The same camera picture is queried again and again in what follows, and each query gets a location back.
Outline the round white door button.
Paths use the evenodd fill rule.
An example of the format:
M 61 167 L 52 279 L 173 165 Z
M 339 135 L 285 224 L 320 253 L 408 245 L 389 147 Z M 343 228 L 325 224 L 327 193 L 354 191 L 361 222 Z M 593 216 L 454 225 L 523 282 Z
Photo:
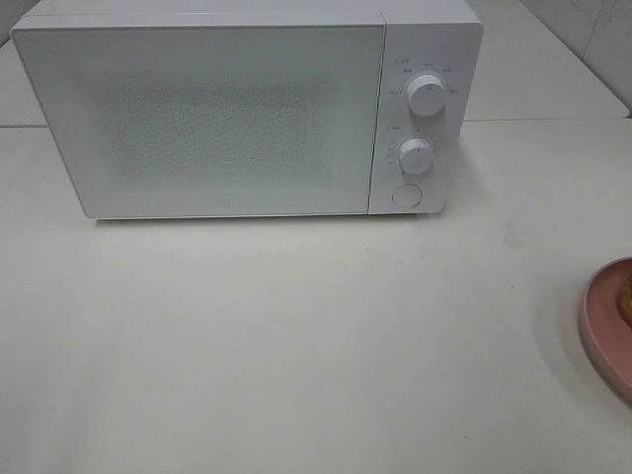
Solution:
M 392 194 L 393 203 L 400 208 L 415 208 L 423 198 L 422 189 L 415 184 L 404 184 L 396 188 Z

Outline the white microwave door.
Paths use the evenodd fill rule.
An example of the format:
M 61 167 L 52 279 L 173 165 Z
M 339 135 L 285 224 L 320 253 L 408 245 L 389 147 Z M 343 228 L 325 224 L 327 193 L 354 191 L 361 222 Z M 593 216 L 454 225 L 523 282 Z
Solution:
M 18 31 L 86 215 L 364 213 L 379 26 Z

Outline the pink round plate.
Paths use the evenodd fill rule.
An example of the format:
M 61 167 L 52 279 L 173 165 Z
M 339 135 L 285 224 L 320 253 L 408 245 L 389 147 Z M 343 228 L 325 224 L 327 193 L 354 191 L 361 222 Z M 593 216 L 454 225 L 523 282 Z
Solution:
M 631 258 L 608 263 L 587 283 L 579 330 L 592 366 L 610 388 L 631 404 L 631 319 L 620 298 L 631 277 Z

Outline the burger with lettuce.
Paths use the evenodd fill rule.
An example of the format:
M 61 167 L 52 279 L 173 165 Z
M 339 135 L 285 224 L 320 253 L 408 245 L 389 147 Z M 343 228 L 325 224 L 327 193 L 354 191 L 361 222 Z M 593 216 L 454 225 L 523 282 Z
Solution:
M 632 276 L 625 280 L 618 296 L 618 310 L 621 318 L 632 327 Z

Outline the lower white timer knob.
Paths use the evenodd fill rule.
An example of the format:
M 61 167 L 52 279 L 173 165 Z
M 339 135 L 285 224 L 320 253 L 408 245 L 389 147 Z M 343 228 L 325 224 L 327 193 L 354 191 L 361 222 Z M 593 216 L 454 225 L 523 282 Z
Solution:
M 399 148 L 398 162 L 404 174 L 424 174 L 431 169 L 434 160 L 435 151 L 424 138 L 411 138 Z

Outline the white microwave oven body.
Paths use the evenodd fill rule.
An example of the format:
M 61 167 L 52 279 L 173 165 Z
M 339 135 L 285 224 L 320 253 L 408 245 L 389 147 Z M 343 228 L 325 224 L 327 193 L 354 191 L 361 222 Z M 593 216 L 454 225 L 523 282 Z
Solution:
M 446 200 L 484 32 L 464 1 L 41 1 L 17 22 L 11 36 L 16 45 L 18 31 L 360 26 L 383 30 L 366 212 L 212 217 L 438 212 Z M 438 73 L 447 89 L 444 108 L 420 118 L 411 113 L 404 88 L 424 71 Z M 434 149 L 433 166 L 424 174 L 400 169 L 399 148 L 411 138 L 424 138 Z M 422 189 L 417 207 L 393 203 L 394 190 L 404 184 Z

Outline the upper white power knob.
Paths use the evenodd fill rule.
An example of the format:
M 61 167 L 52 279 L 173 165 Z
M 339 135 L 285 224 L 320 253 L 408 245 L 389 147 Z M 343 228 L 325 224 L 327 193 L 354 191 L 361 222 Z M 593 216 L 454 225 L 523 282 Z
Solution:
M 446 89 L 445 80 L 436 72 L 412 77 L 404 88 L 411 113 L 420 118 L 438 114 L 444 108 Z

